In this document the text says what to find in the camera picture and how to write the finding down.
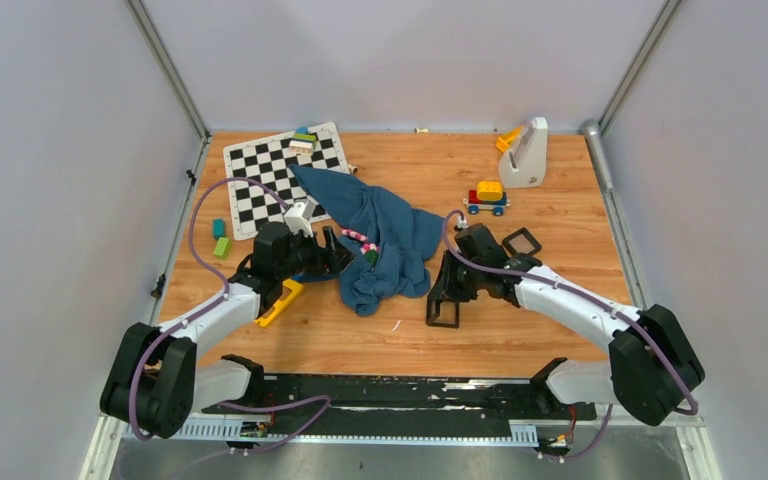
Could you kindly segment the pink white flower brooch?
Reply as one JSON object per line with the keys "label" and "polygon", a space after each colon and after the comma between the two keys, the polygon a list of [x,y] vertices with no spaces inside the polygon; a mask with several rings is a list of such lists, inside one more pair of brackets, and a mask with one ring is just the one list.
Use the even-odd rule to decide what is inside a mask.
{"label": "pink white flower brooch", "polygon": [[350,238],[351,240],[354,240],[356,242],[360,242],[361,244],[368,244],[369,243],[369,238],[366,235],[364,235],[362,233],[359,233],[357,231],[351,230],[351,229],[342,229],[341,230],[341,234],[343,236],[346,236],[346,237]]}

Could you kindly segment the blue garment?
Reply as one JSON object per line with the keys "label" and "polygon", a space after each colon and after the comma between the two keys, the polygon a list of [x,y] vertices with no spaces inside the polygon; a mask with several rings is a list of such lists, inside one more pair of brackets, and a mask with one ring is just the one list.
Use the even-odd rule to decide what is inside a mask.
{"label": "blue garment", "polygon": [[441,242],[441,216],[415,208],[396,194],[350,174],[298,165],[290,171],[338,226],[365,235],[378,247],[378,259],[372,265],[357,241],[339,238],[355,255],[337,276],[340,297],[350,310],[371,316],[391,297],[428,294],[432,280],[426,262]]}

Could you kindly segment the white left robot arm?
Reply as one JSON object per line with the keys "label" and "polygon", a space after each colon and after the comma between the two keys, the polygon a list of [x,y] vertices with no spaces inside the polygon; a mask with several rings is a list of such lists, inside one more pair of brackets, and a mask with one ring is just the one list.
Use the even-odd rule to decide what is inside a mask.
{"label": "white left robot arm", "polygon": [[130,424],[141,438],[175,435],[194,411],[230,401],[243,413],[266,400],[261,365],[225,355],[201,367],[201,356],[239,327],[265,315],[296,275],[332,278],[355,259],[330,227],[294,233],[284,223],[261,226],[252,253],[222,289],[175,320],[135,323],[124,333],[102,389],[102,413]]}

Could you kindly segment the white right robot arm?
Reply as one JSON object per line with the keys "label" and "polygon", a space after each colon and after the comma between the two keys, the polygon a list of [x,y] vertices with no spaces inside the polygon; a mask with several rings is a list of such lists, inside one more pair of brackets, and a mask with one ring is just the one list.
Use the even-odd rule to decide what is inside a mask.
{"label": "white right robot arm", "polygon": [[443,304],[460,306],[485,291],[554,320],[607,354],[601,362],[561,360],[546,368],[543,382],[530,392],[537,413],[552,418],[570,404],[619,404],[649,426],[672,413],[697,413],[692,392],[706,372],[670,309],[602,297],[564,279],[533,251],[497,241],[482,223],[461,224],[444,242],[438,278],[427,296],[427,325],[443,326]]}

